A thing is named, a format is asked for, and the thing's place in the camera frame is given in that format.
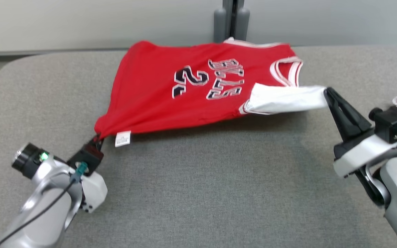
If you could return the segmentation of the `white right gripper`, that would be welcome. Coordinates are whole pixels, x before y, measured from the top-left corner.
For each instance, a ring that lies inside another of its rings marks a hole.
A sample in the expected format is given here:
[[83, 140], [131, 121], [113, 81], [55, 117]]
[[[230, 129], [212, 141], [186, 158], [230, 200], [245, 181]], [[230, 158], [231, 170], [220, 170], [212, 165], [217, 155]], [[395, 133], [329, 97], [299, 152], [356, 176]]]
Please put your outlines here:
[[371, 123], [334, 88], [325, 89], [324, 97], [343, 141], [354, 136], [369, 136], [360, 142], [351, 140], [334, 146], [333, 168], [337, 175], [347, 177], [362, 167], [385, 162], [381, 167], [381, 177], [396, 178], [397, 142], [389, 143], [374, 134]]

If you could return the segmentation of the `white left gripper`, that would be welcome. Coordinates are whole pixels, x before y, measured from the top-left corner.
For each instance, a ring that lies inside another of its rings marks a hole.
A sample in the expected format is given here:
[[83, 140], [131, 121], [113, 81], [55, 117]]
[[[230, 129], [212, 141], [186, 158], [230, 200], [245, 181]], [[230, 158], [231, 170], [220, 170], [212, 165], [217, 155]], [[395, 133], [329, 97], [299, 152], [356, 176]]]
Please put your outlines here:
[[[104, 139], [101, 134], [96, 134], [94, 143], [102, 145]], [[84, 198], [80, 208], [86, 213], [92, 213], [96, 210], [106, 199], [108, 189], [104, 178], [97, 172], [93, 172], [90, 176], [81, 177], [82, 192]]]

